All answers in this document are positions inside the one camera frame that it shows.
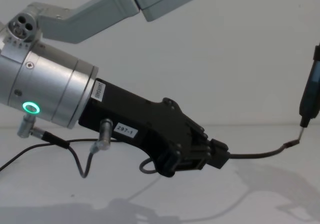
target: silver metal housing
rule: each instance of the silver metal housing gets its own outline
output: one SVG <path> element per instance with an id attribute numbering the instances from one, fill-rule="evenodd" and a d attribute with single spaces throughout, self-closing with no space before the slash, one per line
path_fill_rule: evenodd
<path id="1" fill-rule="evenodd" d="M 0 50 L 5 38 L 3 29 Z M 0 70 L 1 103 L 23 112 L 23 103 L 36 103 L 38 118 L 69 129 L 80 118 L 98 74 L 97 67 L 42 42 L 23 63 L 0 55 Z"/>

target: robotic arm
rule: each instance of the robotic arm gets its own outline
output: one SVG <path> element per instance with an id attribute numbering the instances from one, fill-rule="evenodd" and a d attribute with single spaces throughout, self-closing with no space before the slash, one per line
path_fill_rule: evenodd
<path id="1" fill-rule="evenodd" d="M 77 9 L 32 3 L 6 26 L 0 24 L 0 103 L 27 113 L 18 135 L 32 134 L 67 147 L 34 127 L 36 117 L 72 129 L 76 122 L 100 133 L 91 153 L 110 138 L 145 151 L 163 176 L 221 168 L 228 147 L 208 140 L 205 130 L 164 98 L 155 103 L 96 79 L 98 68 L 44 44 L 44 38 L 80 43 L 142 11 L 151 22 L 192 0 L 92 0 Z"/>

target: black tool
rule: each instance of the black tool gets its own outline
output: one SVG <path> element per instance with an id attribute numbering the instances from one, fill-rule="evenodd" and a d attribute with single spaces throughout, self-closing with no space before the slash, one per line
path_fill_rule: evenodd
<path id="1" fill-rule="evenodd" d="M 320 46 L 314 51 L 313 65 L 300 103 L 300 126 L 307 128 L 310 120 L 317 117 L 320 110 Z"/>
<path id="2" fill-rule="evenodd" d="M 112 120 L 112 137 L 145 151 L 161 175 L 201 170 L 206 164 L 220 169 L 229 159 L 227 145 L 208 140 L 205 129 L 175 101 L 151 102 L 101 79 L 96 84 L 104 91 L 91 96 L 79 124 L 99 132 L 101 120 Z"/>

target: silver cylindrical joint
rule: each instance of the silver cylindrical joint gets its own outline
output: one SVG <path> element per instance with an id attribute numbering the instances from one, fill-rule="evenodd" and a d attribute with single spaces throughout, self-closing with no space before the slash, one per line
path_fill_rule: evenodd
<path id="1" fill-rule="evenodd" d="M 21 138 L 28 138 L 31 134 L 32 129 L 36 123 L 36 116 L 26 114 L 20 124 L 17 135 Z"/>
<path id="2" fill-rule="evenodd" d="M 97 67 L 37 42 L 23 63 L 0 55 L 0 103 L 27 113 L 31 109 L 37 118 L 72 129 L 97 74 Z"/>
<path id="3" fill-rule="evenodd" d="M 108 150 L 111 146 L 111 135 L 113 130 L 113 122 L 110 119 L 104 119 L 100 123 L 99 140 L 96 146 L 99 150 Z"/>
<path id="4" fill-rule="evenodd" d="M 42 140 L 42 137 L 44 136 L 45 132 L 46 132 L 45 130 L 42 130 L 38 127 L 34 127 L 31 130 L 31 135 L 34 136 L 35 138 L 39 138 Z"/>
<path id="5" fill-rule="evenodd" d="M 31 42 L 38 32 L 37 15 L 40 11 L 33 6 L 28 6 L 16 15 L 7 25 L 11 36 L 17 41 Z"/>

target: screw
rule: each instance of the screw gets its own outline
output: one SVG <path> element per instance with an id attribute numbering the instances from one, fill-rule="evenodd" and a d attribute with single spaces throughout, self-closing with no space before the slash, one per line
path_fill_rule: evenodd
<path id="1" fill-rule="evenodd" d="M 13 29 L 13 33 L 17 37 L 21 37 L 21 35 L 23 34 L 23 30 L 19 26 L 17 26 Z"/>
<path id="2" fill-rule="evenodd" d="M 15 94 L 17 97 L 21 97 L 21 96 L 22 96 L 22 91 L 19 90 L 19 89 L 16 89 L 16 90 L 14 90 L 14 94 Z"/>
<path id="3" fill-rule="evenodd" d="M 26 65 L 26 68 L 28 68 L 28 69 L 33 69 L 35 67 L 35 64 L 33 64 L 30 61 L 28 61 L 25 65 Z"/>

